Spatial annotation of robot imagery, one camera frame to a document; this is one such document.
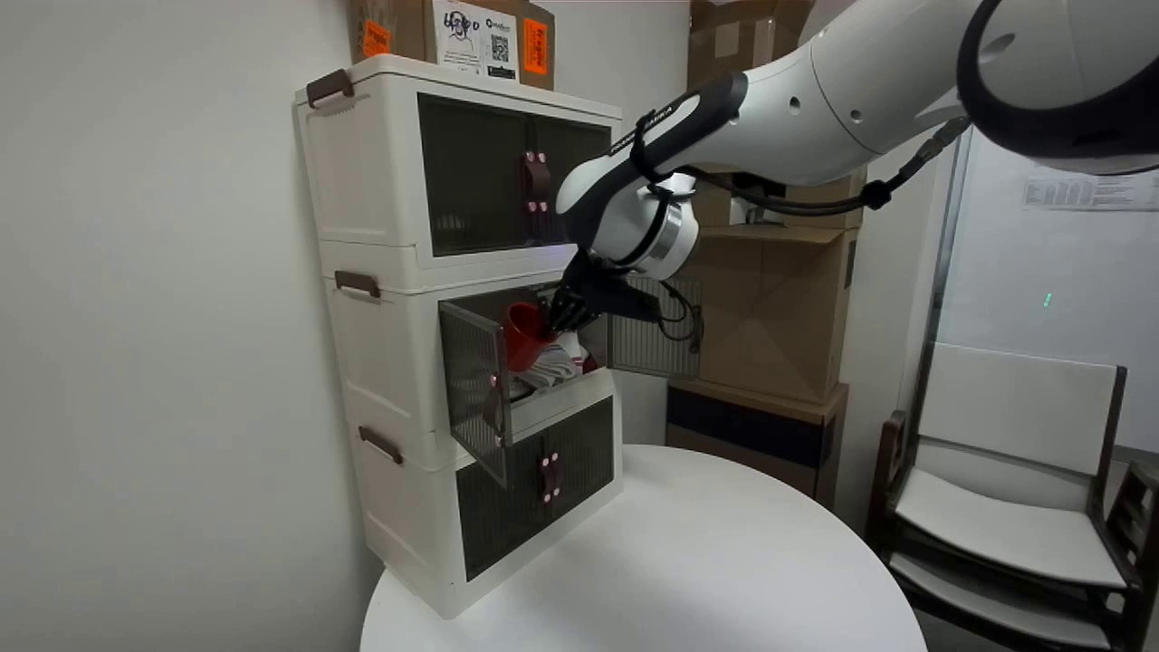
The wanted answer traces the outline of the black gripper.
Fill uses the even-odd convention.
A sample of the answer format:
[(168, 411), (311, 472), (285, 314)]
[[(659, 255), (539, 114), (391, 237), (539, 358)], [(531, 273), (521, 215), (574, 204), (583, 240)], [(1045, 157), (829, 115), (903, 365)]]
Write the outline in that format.
[(548, 326), (555, 332), (583, 330), (596, 314), (624, 314), (637, 324), (659, 319), (659, 301), (625, 283), (625, 273), (589, 255), (574, 255), (550, 294)]

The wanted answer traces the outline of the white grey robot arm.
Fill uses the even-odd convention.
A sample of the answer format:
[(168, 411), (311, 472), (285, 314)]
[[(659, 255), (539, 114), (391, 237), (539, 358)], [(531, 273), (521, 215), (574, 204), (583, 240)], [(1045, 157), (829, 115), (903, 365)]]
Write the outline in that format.
[(829, 184), (909, 139), (958, 129), (1042, 166), (1142, 173), (1159, 161), (1159, 0), (856, 0), (791, 56), (644, 114), (558, 184), (574, 257), (548, 324), (653, 324), (625, 285), (690, 255), (690, 192), (722, 173)]

